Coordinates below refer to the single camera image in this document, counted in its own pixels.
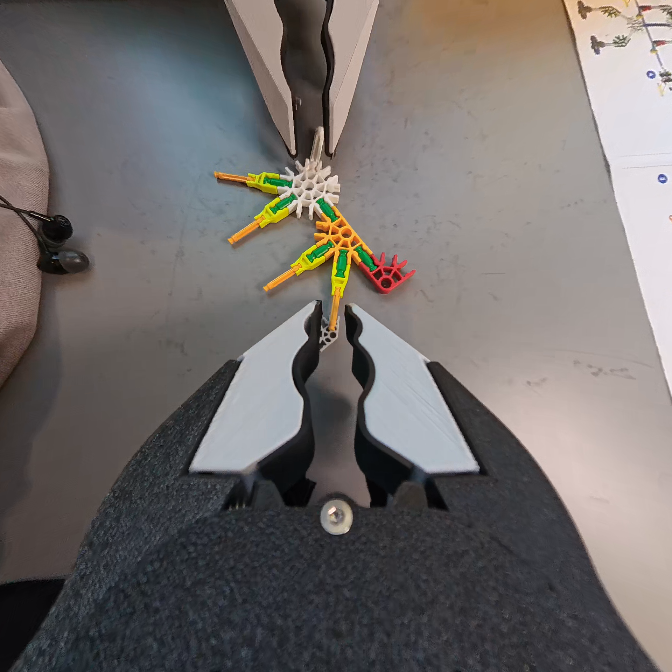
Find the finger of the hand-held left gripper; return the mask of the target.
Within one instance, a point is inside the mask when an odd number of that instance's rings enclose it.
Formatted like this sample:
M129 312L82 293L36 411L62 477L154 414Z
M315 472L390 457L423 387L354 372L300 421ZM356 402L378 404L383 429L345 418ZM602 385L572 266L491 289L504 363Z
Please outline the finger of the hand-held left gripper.
M321 44L327 63L322 95L325 148L333 156L362 69L378 1L327 1Z
M284 26L274 1L225 1L265 104L290 156L297 155L292 92L284 74Z

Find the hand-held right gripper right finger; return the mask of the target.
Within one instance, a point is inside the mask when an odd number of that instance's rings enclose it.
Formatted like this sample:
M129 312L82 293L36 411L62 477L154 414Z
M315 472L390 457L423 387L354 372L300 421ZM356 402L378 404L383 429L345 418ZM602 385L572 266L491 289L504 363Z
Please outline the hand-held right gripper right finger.
M356 304L346 305L345 322L362 388L354 449L370 507L417 483L431 508L446 508L435 479L478 475L481 466L432 373L441 367Z

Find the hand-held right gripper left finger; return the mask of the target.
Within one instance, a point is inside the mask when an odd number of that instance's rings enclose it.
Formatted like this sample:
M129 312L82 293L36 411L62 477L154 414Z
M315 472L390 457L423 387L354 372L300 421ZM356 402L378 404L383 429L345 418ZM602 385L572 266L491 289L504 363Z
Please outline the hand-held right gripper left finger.
M237 359L189 474L236 477L248 496L270 481L285 504L307 506L315 435L306 383L319 363L322 319L322 302L309 302Z

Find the colourful construction toy model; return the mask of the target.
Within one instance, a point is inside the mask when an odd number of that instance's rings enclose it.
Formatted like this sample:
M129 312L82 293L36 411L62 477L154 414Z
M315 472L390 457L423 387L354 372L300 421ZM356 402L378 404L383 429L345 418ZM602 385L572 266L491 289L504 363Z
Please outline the colourful construction toy model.
M372 282L376 290L388 294L398 285L408 281L415 271L404 272L407 261L398 256L386 261L384 253L375 255L337 207L340 182L331 174L330 166L323 166L324 128L315 131L310 155L304 163L296 162L295 169L287 167L283 173L248 173L235 175L214 172L218 181L240 183L273 196L273 200L255 216L254 220L229 238L236 245L251 233L279 223L293 215L300 219L304 212L314 221L315 243L290 265L289 270L264 286L270 292L294 276L313 271L327 261L331 267L331 309L327 322L328 331L335 331L339 320L339 307L347 287L351 266L357 266Z

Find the grey desk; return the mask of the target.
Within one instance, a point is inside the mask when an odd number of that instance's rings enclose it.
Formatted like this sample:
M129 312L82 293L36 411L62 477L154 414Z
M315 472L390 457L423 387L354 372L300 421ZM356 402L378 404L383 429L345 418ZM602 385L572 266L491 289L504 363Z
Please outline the grey desk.
M92 270L47 277L1 390L1 582L66 575L132 455L310 300L266 294L306 218L231 247L290 163L222 1L2 1ZM671 670L671 404L561 1L381 1L333 171L415 277L346 301L439 361L546 471L617 608Z

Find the white folded instruction sheet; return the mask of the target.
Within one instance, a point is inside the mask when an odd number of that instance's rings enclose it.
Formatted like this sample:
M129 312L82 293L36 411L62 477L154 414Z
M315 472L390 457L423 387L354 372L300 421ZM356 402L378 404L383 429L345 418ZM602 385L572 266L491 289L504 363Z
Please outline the white folded instruction sheet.
M671 2L564 5L671 387Z

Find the black wired earphones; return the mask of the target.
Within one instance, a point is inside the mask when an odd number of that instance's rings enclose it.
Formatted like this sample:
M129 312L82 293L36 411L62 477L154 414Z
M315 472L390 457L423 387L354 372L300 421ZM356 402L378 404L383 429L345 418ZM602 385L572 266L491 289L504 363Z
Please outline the black wired earphones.
M1 208L17 214L38 245L37 267L44 273L65 275L87 271L90 260L83 252L66 248L73 235L71 221L60 214L47 215L13 206L3 196Z

